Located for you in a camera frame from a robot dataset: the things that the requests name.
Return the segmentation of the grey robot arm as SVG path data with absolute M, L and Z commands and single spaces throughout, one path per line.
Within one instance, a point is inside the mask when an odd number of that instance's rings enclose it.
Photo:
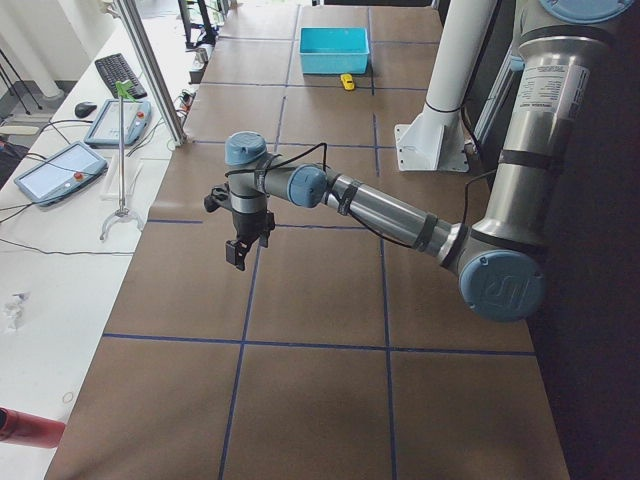
M 612 45 L 627 1 L 521 1 L 514 44 L 523 64 L 516 100 L 484 217 L 451 224 L 325 163 L 280 160 L 264 138 L 245 131 L 225 144 L 226 180 L 204 200 L 228 210 L 236 231 L 226 259 L 238 269 L 254 244 L 266 245 L 275 220 L 270 197 L 324 204 L 399 246 L 434 256 L 458 279 L 477 315 L 517 321 L 545 295 L 540 265 L 549 199 L 591 69 Z

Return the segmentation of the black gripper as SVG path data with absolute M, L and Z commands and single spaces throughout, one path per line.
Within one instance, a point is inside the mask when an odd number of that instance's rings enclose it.
M 274 213 L 264 209 L 253 213 L 232 211 L 233 225 L 236 230 L 235 240 L 225 243 L 225 258 L 236 269 L 244 271 L 245 260 L 250 246 L 259 241 L 261 247 L 267 247 L 270 232 L 275 229 Z

